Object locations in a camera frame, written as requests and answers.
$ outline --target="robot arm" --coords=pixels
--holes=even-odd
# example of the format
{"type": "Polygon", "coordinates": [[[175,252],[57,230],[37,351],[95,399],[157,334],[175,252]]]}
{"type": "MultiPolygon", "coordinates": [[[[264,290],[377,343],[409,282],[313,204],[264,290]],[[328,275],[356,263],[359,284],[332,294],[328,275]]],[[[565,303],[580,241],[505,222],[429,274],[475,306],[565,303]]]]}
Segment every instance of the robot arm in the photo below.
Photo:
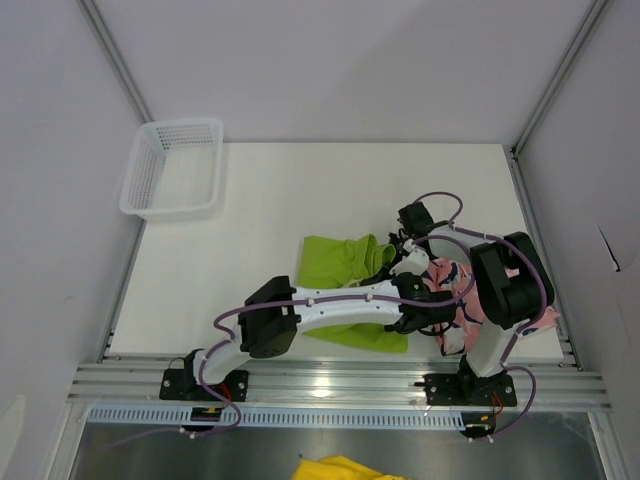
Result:
{"type": "Polygon", "coordinates": [[[203,362],[204,383],[215,385],[250,358],[285,354],[297,333],[316,328],[379,323],[387,331],[408,334],[452,322],[457,299],[448,291],[430,292],[420,274],[431,259],[443,253],[442,244],[431,238],[454,237],[454,243],[470,250],[479,300],[488,321],[483,323],[474,348],[462,357],[456,374],[429,374],[421,385],[431,405],[491,406],[487,402],[496,391],[502,395],[513,392],[501,400],[505,406],[516,405],[513,382],[505,370],[508,354],[518,333],[529,319],[535,318],[541,304],[549,305],[554,299],[531,240],[524,233],[514,233],[493,237],[496,241],[488,243],[482,236],[452,231],[448,222],[434,222],[422,204],[408,205],[399,215],[402,229],[398,235],[390,235],[399,252],[392,267],[363,282],[363,286],[349,289],[293,288],[288,277],[271,279],[245,305],[284,302],[286,306],[248,308],[241,313],[232,327],[233,340],[209,358],[202,351],[195,353],[191,370],[195,382],[200,383],[197,372],[203,362]],[[429,242],[421,241],[426,235],[429,242]],[[509,277],[507,268],[518,273],[509,277]]]}
{"type": "MultiPolygon", "coordinates": [[[[234,340],[212,354],[205,365],[203,378],[207,384],[218,384],[250,358],[274,358],[285,354],[295,335],[316,328],[378,323],[385,325],[387,331],[408,334],[419,328],[453,321],[454,302],[439,308],[402,303],[405,300],[443,303],[452,299],[451,292],[429,292],[422,278],[410,273],[348,290],[292,288],[288,277],[274,277],[245,304],[289,301],[297,305],[240,314],[234,327],[234,340]]],[[[204,353],[198,352],[194,359],[194,375],[203,359],[204,353]]]]}

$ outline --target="black mounting bracket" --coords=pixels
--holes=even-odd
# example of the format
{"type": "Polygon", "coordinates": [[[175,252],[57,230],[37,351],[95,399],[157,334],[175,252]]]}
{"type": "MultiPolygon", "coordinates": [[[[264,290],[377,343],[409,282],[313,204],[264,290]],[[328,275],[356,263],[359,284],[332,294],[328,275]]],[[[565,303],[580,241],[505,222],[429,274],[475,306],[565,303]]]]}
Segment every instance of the black mounting bracket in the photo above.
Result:
{"type": "MultiPolygon", "coordinates": [[[[191,402],[217,401],[196,382],[193,372],[193,360],[198,350],[194,350],[184,358],[183,368],[168,368],[162,376],[160,384],[160,400],[179,400],[191,402]]],[[[249,372],[234,370],[218,385],[210,385],[214,392],[223,397],[231,397],[234,403],[244,402],[249,387],[249,372]]]]}
{"type": "Polygon", "coordinates": [[[494,407],[496,403],[504,407],[518,405],[513,378],[505,370],[490,377],[478,377],[473,372],[467,356],[460,360],[457,373],[428,373],[424,382],[416,382],[416,387],[424,387],[427,405],[494,407]]]}
{"type": "Polygon", "coordinates": [[[492,387],[472,398],[465,395],[458,383],[457,373],[430,373],[424,376],[424,382],[416,382],[416,387],[424,387],[427,405],[436,407],[493,407],[491,394],[495,392],[502,405],[515,407],[518,405],[513,379],[509,375],[502,376],[492,387]]]}

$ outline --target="pink cloth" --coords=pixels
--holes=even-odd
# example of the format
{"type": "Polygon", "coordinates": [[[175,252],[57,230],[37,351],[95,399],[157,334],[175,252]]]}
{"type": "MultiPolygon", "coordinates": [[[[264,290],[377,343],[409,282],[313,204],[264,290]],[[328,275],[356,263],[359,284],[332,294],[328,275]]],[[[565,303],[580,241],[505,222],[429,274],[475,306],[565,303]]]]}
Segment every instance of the pink cloth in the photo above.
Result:
{"type": "MultiPolygon", "coordinates": [[[[517,271],[507,271],[509,276],[517,274],[517,271]]],[[[429,264],[429,268],[422,274],[422,279],[432,292],[449,290],[454,296],[459,295],[469,284],[471,267],[453,260],[438,258],[429,264]]],[[[523,335],[531,335],[538,331],[555,328],[559,314],[551,307],[547,307],[546,313],[523,335]]],[[[474,285],[469,293],[458,301],[456,319],[453,326],[441,336],[435,337],[440,345],[442,355],[455,355],[464,353],[473,348],[482,322],[487,319],[480,300],[478,290],[474,285]]]]}

